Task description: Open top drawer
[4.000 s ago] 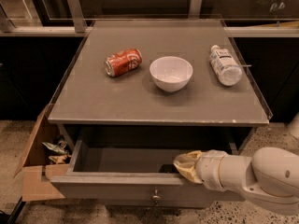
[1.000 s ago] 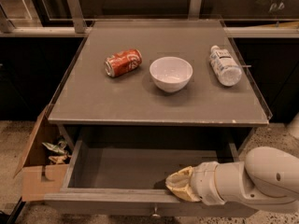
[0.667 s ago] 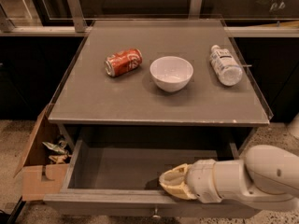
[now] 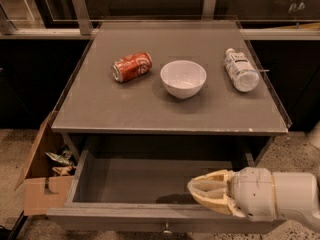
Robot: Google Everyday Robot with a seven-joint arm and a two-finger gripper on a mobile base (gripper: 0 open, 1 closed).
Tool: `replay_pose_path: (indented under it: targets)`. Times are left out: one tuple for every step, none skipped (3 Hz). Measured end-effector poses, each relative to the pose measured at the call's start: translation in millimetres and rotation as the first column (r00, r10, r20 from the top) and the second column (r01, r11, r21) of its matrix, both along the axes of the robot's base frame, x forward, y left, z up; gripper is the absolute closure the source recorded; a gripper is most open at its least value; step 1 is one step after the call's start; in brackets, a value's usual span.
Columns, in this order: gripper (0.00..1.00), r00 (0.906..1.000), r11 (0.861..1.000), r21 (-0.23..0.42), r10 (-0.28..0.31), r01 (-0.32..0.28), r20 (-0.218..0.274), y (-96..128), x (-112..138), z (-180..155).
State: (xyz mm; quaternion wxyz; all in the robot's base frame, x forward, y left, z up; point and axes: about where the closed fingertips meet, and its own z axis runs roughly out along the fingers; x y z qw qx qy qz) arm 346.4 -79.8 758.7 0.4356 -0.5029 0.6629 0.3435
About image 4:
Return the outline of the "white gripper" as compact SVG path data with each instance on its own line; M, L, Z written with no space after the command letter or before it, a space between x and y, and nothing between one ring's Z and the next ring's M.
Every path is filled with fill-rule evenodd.
M200 205L214 212L253 222L276 219L273 177L265 168L214 171L192 178L187 188ZM210 191L221 193L210 197L205 193Z

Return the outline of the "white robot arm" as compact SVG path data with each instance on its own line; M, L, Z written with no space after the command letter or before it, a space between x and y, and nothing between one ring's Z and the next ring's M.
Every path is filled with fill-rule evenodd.
M319 181L311 173L246 167L191 179L187 188L202 206L252 222L289 219L320 231Z

